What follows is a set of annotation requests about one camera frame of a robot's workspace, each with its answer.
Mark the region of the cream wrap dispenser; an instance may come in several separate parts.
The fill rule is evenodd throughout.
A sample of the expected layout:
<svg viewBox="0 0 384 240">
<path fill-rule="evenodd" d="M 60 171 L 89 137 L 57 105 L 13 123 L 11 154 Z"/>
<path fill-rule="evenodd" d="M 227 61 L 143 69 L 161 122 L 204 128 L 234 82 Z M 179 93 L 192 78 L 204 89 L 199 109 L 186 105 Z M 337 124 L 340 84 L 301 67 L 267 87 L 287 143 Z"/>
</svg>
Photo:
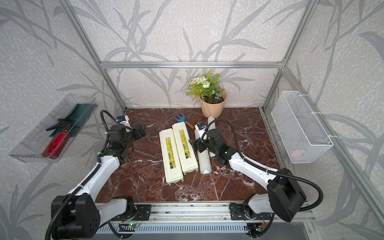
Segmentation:
<svg viewBox="0 0 384 240">
<path fill-rule="evenodd" d="M 172 129 L 166 129 L 159 132 L 163 163 L 165 169 L 165 179 L 168 185 L 184 181 L 184 174 L 181 168 L 181 162 L 174 132 Z"/>
<path fill-rule="evenodd" d="M 172 129 L 183 174 L 186 175 L 187 173 L 197 171 L 199 166 L 192 145 L 189 142 L 190 137 L 186 124 L 184 122 L 173 124 Z"/>
</svg>

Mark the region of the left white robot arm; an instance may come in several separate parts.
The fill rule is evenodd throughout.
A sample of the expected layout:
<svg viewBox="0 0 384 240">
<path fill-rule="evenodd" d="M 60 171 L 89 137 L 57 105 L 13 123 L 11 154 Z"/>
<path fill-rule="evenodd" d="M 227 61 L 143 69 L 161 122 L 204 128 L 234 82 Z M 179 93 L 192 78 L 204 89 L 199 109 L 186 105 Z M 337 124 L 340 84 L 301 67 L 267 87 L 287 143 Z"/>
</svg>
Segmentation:
<svg viewBox="0 0 384 240">
<path fill-rule="evenodd" d="M 127 122 L 121 122 L 112 126 L 107 134 L 107 147 L 98 156 L 94 168 L 69 193 L 52 201 L 46 240 L 90 239 L 111 219 L 134 209 L 127 197 L 106 204 L 96 204 L 95 200 L 110 176 L 125 161 L 134 141 L 147 135 L 147 127 L 139 125 L 132 129 Z"/>
</svg>

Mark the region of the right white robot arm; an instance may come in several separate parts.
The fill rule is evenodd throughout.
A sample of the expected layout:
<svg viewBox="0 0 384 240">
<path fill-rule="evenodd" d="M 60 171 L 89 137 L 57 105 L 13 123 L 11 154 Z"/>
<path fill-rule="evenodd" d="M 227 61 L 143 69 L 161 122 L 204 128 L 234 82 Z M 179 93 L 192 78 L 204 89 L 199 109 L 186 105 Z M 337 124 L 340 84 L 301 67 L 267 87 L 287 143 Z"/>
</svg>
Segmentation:
<svg viewBox="0 0 384 240">
<path fill-rule="evenodd" d="M 236 148 L 227 145 L 221 132 L 217 129 L 209 130 L 206 137 L 190 140 L 195 153 L 207 150 L 215 155 L 215 159 L 229 165 L 232 170 L 240 172 L 251 178 L 266 191 L 266 194 L 254 194 L 243 202 L 244 215 L 254 219 L 259 214 L 276 214 L 285 222 L 291 222 L 296 213 L 307 200 L 297 180 L 288 169 L 260 170 L 264 167 L 253 160 L 244 160 Z"/>
</svg>

